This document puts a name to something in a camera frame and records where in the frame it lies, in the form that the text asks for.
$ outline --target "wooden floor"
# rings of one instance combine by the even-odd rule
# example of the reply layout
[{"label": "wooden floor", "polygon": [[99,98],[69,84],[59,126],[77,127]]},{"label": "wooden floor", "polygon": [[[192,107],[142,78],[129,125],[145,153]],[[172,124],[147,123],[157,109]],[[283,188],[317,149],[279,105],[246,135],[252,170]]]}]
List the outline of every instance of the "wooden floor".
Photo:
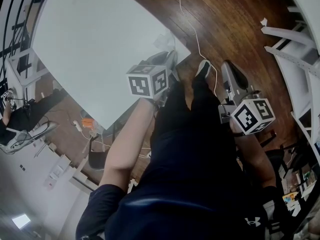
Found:
[{"label": "wooden floor", "polygon": [[[186,46],[190,49],[191,55],[178,66],[178,73],[185,84],[186,101],[190,105],[193,99],[191,81],[202,58],[198,54],[195,33],[180,11],[179,0],[136,1],[155,15],[178,38],[187,41]],[[269,130],[274,129],[277,133],[277,138],[267,145],[265,150],[279,148],[281,144],[294,143],[297,127],[290,115],[292,106],[287,88],[275,59],[264,49],[264,46],[273,46],[278,39],[264,35],[260,23],[266,18],[270,27],[292,29],[295,21],[287,10],[287,6],[292,5],[292,2],[290,0],[181,1],[187,18],[197,30],[201,53],[218,70],[216,88],[218,98],[222,101],[226,97],[220,66],[224,60],[229,59],[245,70],[255,89],[262,90],[264,96],[268,98],[275,113],[276,121],[259,135],[259,139],[263,141],[269,137]],[[212,90],[214,84],[215,76],[211,74],[209,85]],[[81,119],[79,118],[81,108],[71,97],[58,106],[67,109],[72,119]],[[64,117],[66,121],[66,115],[61,114],[56,117]],[[56,132],[51,138],[60,152],[66,153],[77,166],[86,155],[82,153],[86,139],[68,122],[65,122],[65,125],[63,130]],[[152,129],[153,125],[147,133],[144,147],[149,146]],[[144,149],[141,153],[146,154],[148,150]],[[132,176],[139,180],[148,163],[149,159],[139,158]],[[92,172],[87,167],[85,170],[94,180],[99,181],[101,172]]]}]

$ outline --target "sneaker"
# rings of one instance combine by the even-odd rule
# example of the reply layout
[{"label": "sneaker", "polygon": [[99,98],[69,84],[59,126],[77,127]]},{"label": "sneaker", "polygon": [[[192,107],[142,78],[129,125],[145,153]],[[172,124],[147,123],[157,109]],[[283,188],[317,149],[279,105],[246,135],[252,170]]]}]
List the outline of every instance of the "sneaker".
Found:
[{"label": "sneaker", "polygon": [[61,91],[63,89],[63,87],[60,85],[60,83],[58,83],[56,80],[52,81],[52,85],[53,85],[53,89],[57,89],[59,91]]},{"label": "sneaker", "polygon": [[200,62],[198,72],[196,73],[195,76],[203,76],[205,79],[208,77],[211,69],[211,63],[209,60],[204,59],[203,61]]}]

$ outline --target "person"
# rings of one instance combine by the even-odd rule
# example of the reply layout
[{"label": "person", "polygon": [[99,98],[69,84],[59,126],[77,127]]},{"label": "person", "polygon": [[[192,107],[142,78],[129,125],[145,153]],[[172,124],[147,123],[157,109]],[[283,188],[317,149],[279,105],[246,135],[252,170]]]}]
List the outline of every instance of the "person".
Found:
[{"label": "person", "polygon": [[52,83],[53,92],[51,95],[38,102],[28,102],[27,106],[20,107],[13,112],[10,100],[14,99],[14,91],[12,89],[8,91],[3,116],[0,120],[0,144],[6,146],[16,136],[15,132],[9,131],[7,128],[30,132],[51,108],[68,95],[56,80]]},{"label": "person", "polygon": [[[157,115],[151,159],[126,194],[155,107],[140,99],[106,157],[99,187],[90,194],[76,239],[264,239],[288,230],[288,210],[276,176],[254,135],[234,137],[220,123],[218,98],[203,60],[192,82],[191,110],[177,82]],[[230,123],[234,133],[240,129]],[[259,186],[237,163],[236,146]]]}]

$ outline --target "white cube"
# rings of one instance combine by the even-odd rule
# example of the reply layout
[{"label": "white cube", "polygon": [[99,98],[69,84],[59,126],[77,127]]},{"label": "white cube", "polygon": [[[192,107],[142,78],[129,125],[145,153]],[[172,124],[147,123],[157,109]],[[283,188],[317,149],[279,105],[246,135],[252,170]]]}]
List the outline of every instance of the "white cube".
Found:
[{"label": "white cube", "polygon": [[130,93],[142,98],[156,99],[169,87],[168,71],[163,65],[134,65],[126,79]]},{"label": "white cube", "polygon": [[262,131],[276,119],[266,98],[244,99],[231,116],[246,135]]}]

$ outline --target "white sneaker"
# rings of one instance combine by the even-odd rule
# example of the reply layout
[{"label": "white sneaker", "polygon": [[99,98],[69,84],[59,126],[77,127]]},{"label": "white sneaker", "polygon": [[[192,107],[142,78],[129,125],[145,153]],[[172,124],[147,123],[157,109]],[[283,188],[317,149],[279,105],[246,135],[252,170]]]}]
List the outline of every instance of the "white sneaker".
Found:
[{"label": "white sneaker", "polygon": [[207,59],[204,59],[203,61],[200,62],[198,72],[196,73],[195,76],[201,75],[206,79],[210,73],[210,70],[211,70],[210,61]]}]

